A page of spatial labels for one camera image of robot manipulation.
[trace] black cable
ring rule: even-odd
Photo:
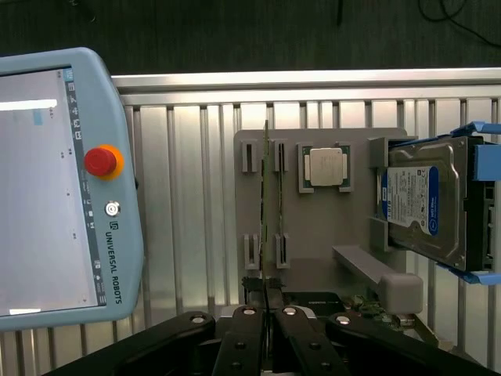
[[[457,22],[456,20],[454,20],[454,17],[457,16],[464,8],[464,6],[466,5],[467,3],[467,0],[463,0],[463,3],[461,4],[461,6],[453,13],[449,13],[447,11],[447,8],[445,7],[445,2],[444,0],[439,0],[439,5],[440,5],[440,10],[442,11],[443,13],[443,17],[441,18],[433,18],[433,17],[429,17],[424,11],[423,11],[423,6],[422,6],[422,3],[421,3],[422,0],[417,0],[417,7],[418,7],[418,10],[420,11],[420,14],[421,16],[426,20],[426,21],[429,21],[429,22],[443,22],[443,21],[449,21],[451,22],[452,24],[456,25],[457,27],[459,27],[460,29],[463,29],[465,30],[466,32],[474,35],[475,37],[477,37],[478,39],[480,39],[481,41],[483,41],[486,45],[490,45],[491,47],[495,47],[497,49],[501,49],[501,44],[500,43],[496,43],[496,42],[493,42],[493,41],[490,41],[488,40],[485,36],[483,36],[482,34],[478,33],[477,31],[467,27],[467,26],[464,26],[463,24]]]

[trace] emergency stop button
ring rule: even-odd
[[[84,166],[91,175],[103,177],[111,175],[117,168],[115,154],[104,147],[95,147],[87,152],[84,158]]]

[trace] touchscreen display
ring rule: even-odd
[[[0,76],[0,316],[106,304],[70,67]]]

